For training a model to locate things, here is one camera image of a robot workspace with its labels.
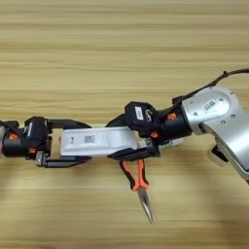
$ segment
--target orange plier handle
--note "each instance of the orange plier handle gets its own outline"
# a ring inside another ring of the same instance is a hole
[[[120,161],[121,169],[130,183],[130,188],[133,191],[137,191],[138,188],[144,188],[147,190],[149,188],[149,182],[145,178],[145,163],[143,160],[138,160],[137,165],[138,165],[138,180],[136,180],[135,177],[133,176],[131,169],[128,165],[128,162],[124,160]]]

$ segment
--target label sticker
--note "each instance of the label sticker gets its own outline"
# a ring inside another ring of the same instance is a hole
[[[94,140],[94,135],[84,137],[85,144],[94,144]]]
[[[214,99],[211,99],[210,101],[208,101],[202,108],[205,111],[209,111],[212,107],[214,107],[216,105],[216,101]]]
[[[136,118],[139,121],[143,121],[144,120],[144,116],[143,116],[142,108],[139,107],[139,106],[135,106],[135,111],[136,111]]]

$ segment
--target black cable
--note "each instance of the black cable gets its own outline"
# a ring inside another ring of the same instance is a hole
[[[192,91],[192,92],[190,92],[182,97],[179,97],[179,99],[170,108],[160,111],[160,118],[164,119],[168,114],[170,114],[177,107],[179,107],[179,105],[181,105],[183,100],[195,95],[196,93],[198,93],[202,89],[215,87],[221,80],[227,78],[228,76],[234,75],[234,74],[243,74],[243,73],[249,73],[249,68],[242,68],[242,69],[238,69],[238,70],[234,70],[234,71],[230,71],[230,72],[224,71],[222,75],[217,77],[215,80],[213,80],[211,83],[207,84],[206,86],[204,86],[200,89],[196,89],[196,90],[194,90],[194,91]]]

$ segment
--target white plastic part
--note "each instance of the white plastic part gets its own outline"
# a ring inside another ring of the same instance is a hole
[[[137,142],[126,126],[66,129],[60,140],[62,156],[108,156],[128,148],[136,150]]]
[[[171,148],[171,147],[174,147],[174,146],[178,146],[178,145],[182,144],[183,141],[184,141],[183,138],[169,140],[168,143],[160,146],[160,149],[163,150],[163,149]]]

